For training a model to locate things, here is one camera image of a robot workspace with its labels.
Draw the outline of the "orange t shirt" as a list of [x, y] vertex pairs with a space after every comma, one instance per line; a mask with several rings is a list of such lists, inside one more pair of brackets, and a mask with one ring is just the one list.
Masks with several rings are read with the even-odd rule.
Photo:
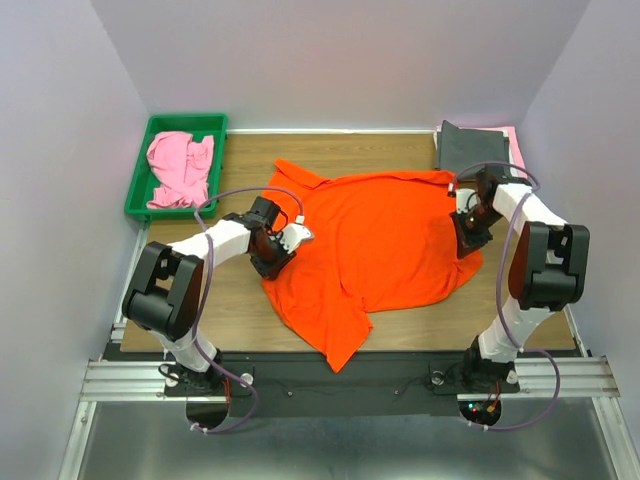
[[390, 171], [326, 178], [284, 159], [265, 197], [302, 212], [314, 238], [262, 286], [282, 322], [335, 373], [363, 345], [370, 314], [446, 299], [481, 268], [457, 256], [448, 171]]

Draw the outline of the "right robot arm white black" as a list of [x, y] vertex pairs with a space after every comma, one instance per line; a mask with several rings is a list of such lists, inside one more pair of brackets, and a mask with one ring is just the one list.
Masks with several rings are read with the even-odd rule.
[[590, 232], [554, 214], [536, 195], [539, 181], [521, 166], [474, 164], [454, 176], [448, 194], [456, 253], [463, 259], [493, 238], [492, 226], [508, 221], [513, 252], [501, 254], [496, 276], [497, 316], [465, 351], [460, 382], [472, 390], [514, 385], [515, 360], [532, 333], [584, 292]]

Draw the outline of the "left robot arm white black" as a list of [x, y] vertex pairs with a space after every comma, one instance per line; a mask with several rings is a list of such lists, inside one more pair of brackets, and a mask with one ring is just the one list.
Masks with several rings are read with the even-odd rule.
[[277, 229], [275, 221], [282, 213], [275, 202], [258, 196], [245, 213], [229, 213], [185, 240], [150, 242], [142, 249], [122, 301], [122, 315], [152, 333], [173, 355], [176, 365], [160, 368], [169, 385], [182, 383], [210, 394], [227, 379], [221, 352], [198, 327], [212, 273], [222, 263], [247, 254], [262, 278], [276, 279], [297, 249], [313, 239], [302, 214]]

